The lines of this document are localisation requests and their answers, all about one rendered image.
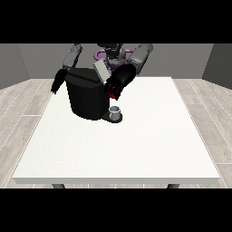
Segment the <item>black coffee machine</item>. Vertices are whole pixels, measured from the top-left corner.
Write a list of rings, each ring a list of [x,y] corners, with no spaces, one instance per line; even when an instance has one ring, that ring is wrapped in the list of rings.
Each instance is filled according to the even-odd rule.
[[[94,69],[73,67],[67,72],[65,81],[74,114],[85,120],[122,121],[122,114],[118,120],[110,118],[110,97]]]

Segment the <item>small grey cup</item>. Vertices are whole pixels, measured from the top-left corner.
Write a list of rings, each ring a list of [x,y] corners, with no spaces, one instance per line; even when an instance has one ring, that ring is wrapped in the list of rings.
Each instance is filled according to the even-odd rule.
[[[111,106],[109,108],[110,119],[116,121],[121,116],[121,110],[118,106]]]

